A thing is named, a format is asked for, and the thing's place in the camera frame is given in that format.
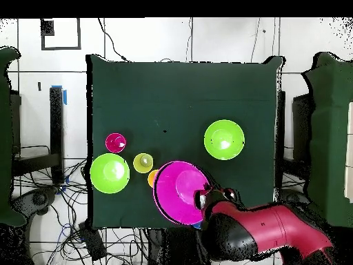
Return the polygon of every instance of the green cloth panel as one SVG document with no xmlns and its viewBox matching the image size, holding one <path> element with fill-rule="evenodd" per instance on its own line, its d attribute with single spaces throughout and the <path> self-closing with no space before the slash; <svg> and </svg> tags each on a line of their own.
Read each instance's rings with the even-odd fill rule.
<svg viewBox="0 0 353 265">
<path fill-rule="evenodd" d="M 307 188 L 321 216 L 333 226 L 353 227 L 353 204 L 344 197 L 349 103 L 353 101 L 352 62 L 323 52 L 304 73 L 315 101 Z"/>
<path fill-rule="evenodd" d="M 237 189 L 246 206 L 272 201 L 276 73 L 281 57 L 249 63 L 124 63 L 92 61 L 93 159 L 113 132 L 127 139 L 119 153 L 130 181 L 107 195 L 93 187 L 93 226 L 175 226 L 156 207 L 148 174 L 133 168 L 134 156 L 149 153 L 153 169 L 188 161 L 206 169 L 220 185 Z M 206 128 L 219 119 L 235 121 L 245 147 L 234 159 L 211 157 L 203 145 Z"/>
<path fill-rule="evenodd" d="M 11 209 L 10 198 L 13 191 L 12 180 L 12 118 L 10 107 L 10 82 L 7 69 L 11 61 L 20 54 L 14 48 L 0 48 L 0 223 L 9 226 L 22 226 L 26 219 L 21 213 Z"/>
</svg>

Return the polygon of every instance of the table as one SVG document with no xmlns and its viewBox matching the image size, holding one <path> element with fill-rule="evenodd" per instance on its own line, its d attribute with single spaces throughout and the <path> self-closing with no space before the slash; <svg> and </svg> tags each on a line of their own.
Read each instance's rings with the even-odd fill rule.
<svg viewBox="0 0 353 265">
<path fill-rule="evenodd" d="M 282 57 L 257 63 L 128 63 L 87 55 L 88 167 L 103 153 L 105 138 L 123 134 L 119 153 L 130 167 L 130 181 L 108 195 L 88 179 L 88 217 L 94 228 L 175 226 L 156 207 L 148 174 L 132 166 L 149 153 L 154 168 L 173 160 L 206 169 L 216 181 L 240 192 L 245 206 L 271 202 L 274 191 L 274 126 L 277 70 Z M 206 128 L 218 119 L 235 121 L 245 147 L 234 159 L 211 157 L 203 145 Z"/>
</svg>

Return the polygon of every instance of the white floor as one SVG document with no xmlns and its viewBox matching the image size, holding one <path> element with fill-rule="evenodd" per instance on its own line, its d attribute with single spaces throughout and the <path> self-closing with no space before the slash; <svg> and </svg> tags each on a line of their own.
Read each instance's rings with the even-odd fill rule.
<svg viewBox="0 0 353 265">
<path fill-rule="evenodd" d="M 169 58 L 173 61 L 191 60 L 191 40 L 189 17 L 149 18 L 149 19 L 101 19 L 105 30 L 114 41 L 116 50 L 131 61 L 160 61 Z M 262 63 L 272 55 L 286 59 L 283 67 L 282 90 L 286 91 L 285 109 L 285 156 L 291 157 L 292 99 L 308 93 L 301 72 L 312 66 L 317 52 L 330 51 L 344 60 L 353 58 L 350 31 L 342 21 L 331 18 L 194 18 L 193 61 Z M 54 19 L 55 36 L 46 37 L 46 46 L 76 46 L 77 27 L 75 19 Z M 98 19 L 81 19 L 81 50 L 41 50 L 39 19 L 0 20 L 0 46 L 13 46 L 19 49 L 21 58 L 12 62 L 8 76 L 12 89 L 19 90 L 21 105 L 21 144 L 22 146 L 50 145 L 49 88 L 62 86 L 67 90 L 68 102 L 64 105 L 65 167 L 78 164 L 87 156 L 86 141 L 86 54 L 99 54 L 111 61 L 120 61 L 112 49 L 112 43 L 99 25 Z M 45 148 L 28 148 L 22 156 L 46 153 Z M 44 178 L 40 173 L 35 178 Z M 78 169 L 70 181 L 84 184 Z M 14 196 L 19 196 L 30 187 L 21 182 Z M 86 202 L 85 194 L 77 201 Z M 60 214 L 62 224 L 68 223 L 68 208 L 60 195 L 53 206 Z M 75 204 L 77 222 L 86 219 L 86 205 Z M 112 254 L 129 255 L 132 229 L 106 229 L 103 239 Z M 65 239 L 53 208 L 43 217 L 36 216 L 31 229 L 31 251 L 53 251 Z M 132 254 L 137 248 L 132 245 Z M 46 265 L 51 253 L 34 256 L 36 265 Z M 88 258 L 86 265 L 93 265 Z M 132 262 L 139 264 L 141 254 L 137 253 Z M 112 258 L 108 265 L 118 265 L 121 260 Z M 70 262 L 57 253 L 53 265 L 83 265 L 81 261 Z M 278 254 L 261 262 L 223 262 L 220 265 L 281 265 Z"/>
</svg>

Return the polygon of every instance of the yellow bowl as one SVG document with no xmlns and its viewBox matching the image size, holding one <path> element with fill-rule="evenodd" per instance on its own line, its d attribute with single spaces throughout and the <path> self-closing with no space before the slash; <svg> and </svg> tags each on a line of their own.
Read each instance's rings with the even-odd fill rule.
<svg viewBox="0 0 353 265">
<path fill-rule="evenodd" d="M 153 183 L 154 183 L 154 177 L 156 177 L 156 174 L 158 173 L 158 170 L 153 170 L 151 173 L 148 174 L 148 185 L 151 186 L 151 188 L 153 188 Z"/>
<path fill-rule="evenodd" d="M 147 153 L 139 153 L 132 162 L 135 170 L 141 174 L 150 172 L 153 167 L 153 157 Z"/>
</svg>

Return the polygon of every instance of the green bowl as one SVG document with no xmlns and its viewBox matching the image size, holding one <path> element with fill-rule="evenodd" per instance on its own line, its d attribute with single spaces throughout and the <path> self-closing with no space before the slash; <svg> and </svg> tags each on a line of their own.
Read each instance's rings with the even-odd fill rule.
<svg viewBox="0 0 353 265">
<path fill-rule="evenodd" d="M 102 193 L 117 193 L 129 182 L 130 169 L 128 163 L 120 155 L 106 153 L 97 157 L 90 169 L 93 186 Z"/>
<path fill-rule="evenodd" d="M 244 133 L 237 123 L 218 120 L 208 126 L 203 139 L 207 152 L 216 159 L 236 157 L 244 147 Z"/>
</svg>

